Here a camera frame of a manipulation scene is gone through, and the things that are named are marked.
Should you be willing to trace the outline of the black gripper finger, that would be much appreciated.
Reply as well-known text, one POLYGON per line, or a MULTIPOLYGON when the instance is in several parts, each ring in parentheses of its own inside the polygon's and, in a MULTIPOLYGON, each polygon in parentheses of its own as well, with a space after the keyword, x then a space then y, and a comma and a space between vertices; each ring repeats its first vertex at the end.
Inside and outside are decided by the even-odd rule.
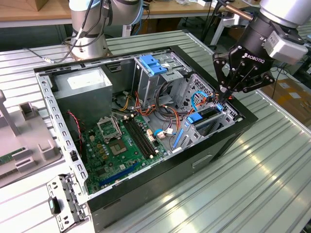
POLYGON ((237 66, 233 66, 233 54, 233 52, 214 53, 212 56, 217 81, 221 91, 219 101, 227 101, 238 83, 237 66), (229 65, 229 73, 227 76, 223 72, 223 68, 226 64, 229 65))
POLYGON ((260 64, 255 62, 235 62, 230 64, 226 80, 226 99, 234 92, 250 92, 275 82, 271 74, 273 62, 260 64))

